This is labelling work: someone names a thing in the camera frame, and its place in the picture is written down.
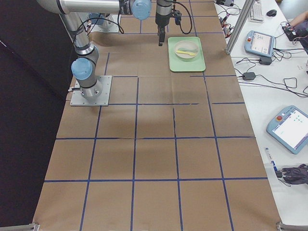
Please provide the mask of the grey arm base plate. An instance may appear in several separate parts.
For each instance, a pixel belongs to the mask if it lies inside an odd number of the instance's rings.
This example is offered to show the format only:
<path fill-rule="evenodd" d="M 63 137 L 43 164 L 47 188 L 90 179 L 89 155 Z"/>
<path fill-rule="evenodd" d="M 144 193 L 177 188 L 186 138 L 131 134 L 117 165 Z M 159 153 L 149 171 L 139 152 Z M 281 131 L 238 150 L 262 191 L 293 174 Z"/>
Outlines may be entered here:
<path fill-rule="evenodd" d="M 89 18 L 93 18 L 89 32 L 118 33 L 120 18 L 117 14 L 90 13 Z"/>
<path fill-rule="evenodd" d="M 112 76 L 97 76 L 96 85 L 82 88 L 76 80 L 72 88 L 71 106 L 108 106 Z"/>

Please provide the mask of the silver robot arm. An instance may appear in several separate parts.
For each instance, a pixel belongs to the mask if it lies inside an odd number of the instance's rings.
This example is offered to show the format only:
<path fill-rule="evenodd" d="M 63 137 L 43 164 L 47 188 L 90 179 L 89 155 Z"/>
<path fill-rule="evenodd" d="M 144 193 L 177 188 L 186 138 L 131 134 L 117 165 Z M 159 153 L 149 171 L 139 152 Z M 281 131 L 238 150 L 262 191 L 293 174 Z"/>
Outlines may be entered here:
<path fill-rule="evenodd" d="M 171 103 L 166 0 L 40 0 L 59 15 L 77 58 L 70 106 Z"/>
<path fill-rule="evenodd" d="M 113 18 L 109 13 L 88 13 L 87 32 L 90 32 L 95 26 L 102 29 L 109 29 L 112 26 Z"/>

